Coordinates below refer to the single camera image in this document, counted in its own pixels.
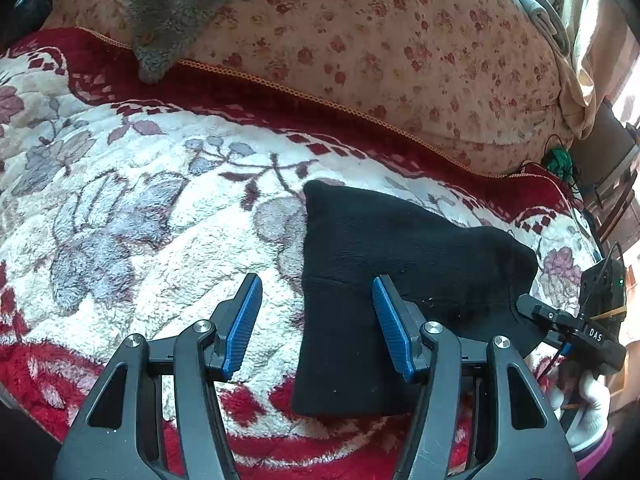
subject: gloved hand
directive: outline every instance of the gloved hand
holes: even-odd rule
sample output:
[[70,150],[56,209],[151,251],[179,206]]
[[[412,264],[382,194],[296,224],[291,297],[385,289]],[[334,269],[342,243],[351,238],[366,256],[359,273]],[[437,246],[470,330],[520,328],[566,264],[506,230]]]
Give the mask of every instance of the gloved hand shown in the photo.
[[[566,434],[571,451],[577,453],[598,442],[607,431],[607,415],[611,400],[609,389],[593,378],[590,370],[585,371],[578,384],[580,396],[587,406],[581,420],[572,424]],[[564,393],[557,386],[552,386],[546,393],[547,399],[554,409],[556,417],[560,419],[561,406],[564,403]]]

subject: metal bolt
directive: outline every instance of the metal bolt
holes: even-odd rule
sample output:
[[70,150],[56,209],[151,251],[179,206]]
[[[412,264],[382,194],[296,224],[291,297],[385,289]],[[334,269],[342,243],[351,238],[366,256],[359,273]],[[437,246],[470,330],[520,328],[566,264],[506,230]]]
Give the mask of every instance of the metal bolt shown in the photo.
[[503,335],[494,337],[494,343],[498,348],[509,348],[511,346],[511,341]]
[[442,332],[442,325],[437,321],[427,321],[424,324],[424,329],[430,334],[439,334]]
[[131,334],[124,339],[124,344],[129,348],[135,348],[140,343],[142,343],[144,339],[145,338],[143,338],[140,334]]
[[211,322],[208,319],[201,319],[193,324],[193,329],[202,334],[211,330]]

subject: folded black garment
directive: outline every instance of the folded black garment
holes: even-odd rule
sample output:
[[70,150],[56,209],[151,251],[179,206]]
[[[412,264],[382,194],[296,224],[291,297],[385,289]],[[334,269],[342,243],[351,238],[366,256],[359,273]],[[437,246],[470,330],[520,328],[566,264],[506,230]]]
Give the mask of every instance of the folded black garment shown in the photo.
[[507,336],[528,355],[545,331],[520,317],[534,252],[493,227],[461,228],[382,193],[304,187],[306,238],[302,288],[305,327],[292,408],[300,415],[409,412],[417,397],[393,368],[371,299],[388,274],[404,300],[457,336]]

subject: bed sheet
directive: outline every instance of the bed sheet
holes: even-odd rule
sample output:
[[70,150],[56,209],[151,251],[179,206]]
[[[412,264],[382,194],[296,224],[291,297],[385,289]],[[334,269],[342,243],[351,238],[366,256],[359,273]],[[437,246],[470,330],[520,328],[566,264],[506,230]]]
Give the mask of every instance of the bed sheet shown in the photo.
[[[54,0],[45,27],[129,44],[128,1]],[[369,114],[476,171],[573,139],[551,47],[516,0],[230,0],[188,57]]]
[[[575,313],[593,246],[546,176],[481,176],[382,123],[235,74],[182,64],[149,87],[135,66],[130,50],[73,28],[0,58],[0,383],[58,439],[127,334],[177,335],[256,272],[264,300],[246,357],[216,384],[241,477],[391,477],[408,415],[322,421],[289,407],[309,179],[511,232],[538,256],[531,293]],[[529,365],[551,353],[542,345]],[[180,471],[170,380],[162,401]],[[463,403],[452,466],[469,430]]]

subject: gray fluffy fabric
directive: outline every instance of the gray fluffy fabric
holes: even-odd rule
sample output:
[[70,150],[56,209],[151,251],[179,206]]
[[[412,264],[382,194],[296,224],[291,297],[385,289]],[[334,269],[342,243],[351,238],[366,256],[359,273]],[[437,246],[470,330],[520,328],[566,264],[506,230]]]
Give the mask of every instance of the gray fluffy fabric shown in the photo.
[[146,83],[162,79],[227,0],[131,0],[133,48]]

